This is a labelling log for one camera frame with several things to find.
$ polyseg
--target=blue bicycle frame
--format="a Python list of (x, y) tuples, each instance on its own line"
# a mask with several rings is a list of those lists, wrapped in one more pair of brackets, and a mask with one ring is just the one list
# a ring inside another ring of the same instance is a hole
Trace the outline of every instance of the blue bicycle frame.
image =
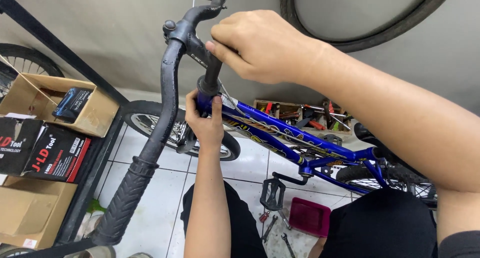
[[(389, 187), (381, 176), (382, 173), (380, 168), (377, 165), (370, 163), (370, 160), (377, 161), (377, 158), (374, 156), (372, 151), (374, 147), (355, 152), (348, 150), (337, 144), (332, 144), (323, 139), (317, 138), (307, 132), (299, 130), (294, 126), (290, 126), (279, 119), (273, 118), (266, 113), (252, 108), (247, 104), (233, 99), (238, 109), (245, 113), (245, 116), (243, 116), (235, 109), (235, 107), (233, 106), (233, 104), (231, 104), (226, 95), (220, 95), (223, 102), (222, 118), (224, 124), (232, 128), (236, 132), (242, 134), (243, 136), (249, 138), (250, 140), (256, 142), (257, 144), (260, 144), (261, 146), (266, 147), (270, 151), (278, 154), (279, 156), (284, 157), (292, 163), (297, 164), (299, 174), (315, 175), (350, 191), (354, 191), (357, 193), (368, 193), (368, 191), (366, 191), (365, 189), (339, 182), (315, 169), (328, 165), (331, 166), (332, 163), (335, 163), (335, 165), (341, 165), (344, 163), (361, 162), (367, 167), (367, 169), (369, 169), (371, 174), (375, 177), (375, 180), (378, 181), (382, 188)], [(212, 98), (213, 97), (203, 95), (199, 92), (197, 98), (197, 109), (200, 111), (200, 113), (206, 112), (209, 115), (212, 114)], [(269, 126), (270, 129), (250, 119), (259, 121)], [(275, 129), (282, 133), (286, 133), (299, 140), (302, 140), (311, 145), (310, 149), (315, 150), (328, 157), (307, 161), (303, 157), (299, 156), (297, 152), (293, 151), (288, 146), (280, 142), (274, 136), (287, 140), (288, 142), (298, 146), (308, 147), (307, 144), (285, 137), (284, 135), (281, 135), (273, 131), (272, 129)]]

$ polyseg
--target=white tile floor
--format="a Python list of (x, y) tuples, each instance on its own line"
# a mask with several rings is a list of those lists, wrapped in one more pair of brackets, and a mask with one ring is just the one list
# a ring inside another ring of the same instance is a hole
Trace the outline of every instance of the white tile floor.
[[(115, 144), (109, 162), (101, 177), (95, 198), (100, 205), (107, 207), (125, 175), (133, 156), (137, 156), (147, 138), (124, 126)], [(237, 138), (242, 151), (240, 157), (231, 162), (223, 162), (222, 172), (225, 180), (232, 185), (240, 197), (247, 202), (255, 218), (264, 211), (259, 202), (262, 182), (273, 171), (289, 176), (298, 176), (297, 167), (290, 162), (270, 154), (270, 151), (254, 142)], [(183, 257), (184, 234), (180, 212), (183, 208), (181, 198), (195, 182), (197, 159), (188, 155), (179, 155), (170, 148), (165, 148), (158, 164), (160, 169), (148, 185), (125, 236), (115, 246), (117, 257), (125, 258), (137, 252), (147, 252), (154, 258)], [(321, 179), (310, 179), (307, 185), (286, 184), (284, 212), (289, 216), (293, 197), (299, 197), (330, 207), (343, 206), (352, 201), (351, 192), (345, 191)], [(272, 220), (273, 214), (265, 222), (265, 228)], [(263, 224), (257, 223), (259, 235)], [(286, 229), (279, 219), (272, 229), (265, 248), (268, 257), (284, 257), (288, 253), (285, 243), (280, 239), (284, 232), (299, 258), (305, 258), (316, 242), (316, 238), (302, 232)]]

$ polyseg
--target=pink plastic container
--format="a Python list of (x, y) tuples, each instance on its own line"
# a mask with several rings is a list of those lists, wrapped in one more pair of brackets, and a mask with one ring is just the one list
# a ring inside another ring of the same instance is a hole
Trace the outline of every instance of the pink plastic container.
[(294, 197), (290, 207), (289, 222), (295, 229), (319, 237), (327, 237), (331, 212), (332, 210), (327, 206)]

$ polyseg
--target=handlebar grip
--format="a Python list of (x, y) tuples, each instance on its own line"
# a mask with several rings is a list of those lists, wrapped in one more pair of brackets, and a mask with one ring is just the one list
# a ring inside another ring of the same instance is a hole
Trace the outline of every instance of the handlebar grip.
[(122, 240), (127, 225), (137, 208), (140, 198), (158, 165), (133, 157), (125, 177), (110, 202), (107, 212), (93, 231), (92, 241), (96, 245), (116, 245)]

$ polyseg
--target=black handlebar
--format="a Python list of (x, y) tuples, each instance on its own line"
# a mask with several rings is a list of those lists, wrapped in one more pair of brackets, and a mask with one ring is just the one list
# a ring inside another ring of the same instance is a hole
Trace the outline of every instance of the black handlebar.
[(168, 47), (163, 55), (160, 74), (162, 115), (140, 155), (133, 157), (133, 163), (130, 164), (107, 212), (93, 231), (92, 241), (96, 245), (120, 243), (141, 196), (158, 168), (156, 162), (177, 118), (177, 74), (180, 59), (185, 53), (207, 69), (205, 75), (199, 79), (199, 89), (207, 95), (216, 95), (219, 92), (217, 78), (222, 63), (205, 49), (205, 45), (196, 37), (195, 28), (199, 22), (218, 16), (224, 3), (225, 0), (212, 0), (210, 5), (190, 9), (177, 23), (165, 22), (163, 31)]

